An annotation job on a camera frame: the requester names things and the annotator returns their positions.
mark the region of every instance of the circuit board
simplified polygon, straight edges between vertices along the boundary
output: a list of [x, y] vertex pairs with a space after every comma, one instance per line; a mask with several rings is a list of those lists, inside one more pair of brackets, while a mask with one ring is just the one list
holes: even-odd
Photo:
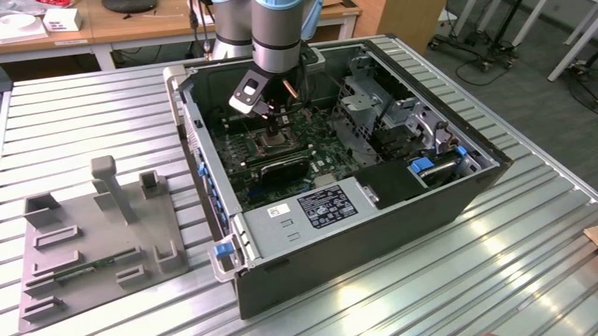
[[[239, 117], [239, 113], [233, 120], [221, 118], [220, 127], [212, 127], [213, 145], [244, 211], [317, 188], [320, 176], [333, 182], [359, 169], [328, 125], [328, 112], [304, 109], [280, 117], [279, 133], [271, 137], [265, 136], [265, 124], [260, 124], [259, 117]], [[260, 183], [264, 169], [292, 160], [303, 162], [305, 174], [264, 186]]]

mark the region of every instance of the white sticker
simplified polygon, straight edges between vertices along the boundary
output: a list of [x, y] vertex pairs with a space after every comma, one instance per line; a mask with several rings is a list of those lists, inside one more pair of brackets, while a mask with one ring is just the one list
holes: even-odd
[[72, 44], [84, 44], [88, 43], [86, 40], [70, 40], [70, 41], [60, 41], [60, 42], [54, 42], [56, 46], [69, 46]]
[[285, 214], [289, 211], [291, 210], [288, 208], [288, 205], [284, 203], [284, 204], [276, 205], [272, 208], [269, 208], [268, 215], [271, 218], [275, 218], [276, 216], [280, 216], [281, 214]]

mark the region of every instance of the label sticker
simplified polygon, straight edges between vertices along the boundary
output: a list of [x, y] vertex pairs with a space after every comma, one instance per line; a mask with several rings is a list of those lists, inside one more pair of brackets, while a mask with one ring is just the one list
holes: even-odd
[[299, 205], [316, 229], [357, 214], [339, 185], [297, 198]]
[[70, 41], [60, 41], [54, 42], [56, 46], [69, 46], [70, 44], [84, 44], [88, 43], [86, 40], [70, 40]]
[[285, 214], [289, 212], [288, 204], [280, 204], [268, 209], [268, 215], [271, 218], [275, 218], [276, 216], [280, 216], [281, 214]]

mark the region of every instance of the aluminum slotted table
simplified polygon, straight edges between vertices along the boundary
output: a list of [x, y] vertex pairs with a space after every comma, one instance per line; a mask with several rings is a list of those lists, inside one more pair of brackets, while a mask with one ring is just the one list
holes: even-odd
[[17, 83], [0, 126], [0, 335], [17, 334], [22, 198], [92, 192], [86, 162], [118, 181], [168, 177], [192, 271], [34, 335], [592, 335], [598, 332], [595, 191], [401, 42], [372, 38], [515, 164], [457, 219], [251, 320], [212, 274], [211, 240], [169, 115], [170, 64]]

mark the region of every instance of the gray carpet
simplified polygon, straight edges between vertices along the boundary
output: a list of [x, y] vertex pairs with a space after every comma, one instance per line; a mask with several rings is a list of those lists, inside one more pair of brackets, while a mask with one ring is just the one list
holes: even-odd
[[[486, 3], [487, 0], [477, 1], [469, 22], [477, 19]], [[449, 0], [449, 11], [460, 13], [464, 4], [465, 0]], [[508, 9], [510, 5], [503, 2], [487, 28], [492, 37]], [[512, 41], [527, 17], [528, 14], [519, 10], [506, 34], [506, 41]], [[455, 68], [475, 56], [441, 45], [435, 51], [428, 50], [424, 57], [594, 189], [598, 189], [598, 115], [572, 99], [566, 73], [554, 83], [546, 79], [568, 51], [568, 46], [562, 44], [568, 34], [570, 32], [538, 20], [516, 50], [519, 60], [508, 73], [484, 87], [464, 83], [455, 75]], [[579, 57], [587, 59], [592, 52], [595, 48], [588, 45]], [[503, 68], [495, 66], [490, 73], [481, 73], [473, 66], [464, 66], [459, 73], [468, 81], [484, 83], [503, 71]], [[598, 80], [590, 81], [588, 86], [598, 92]]]

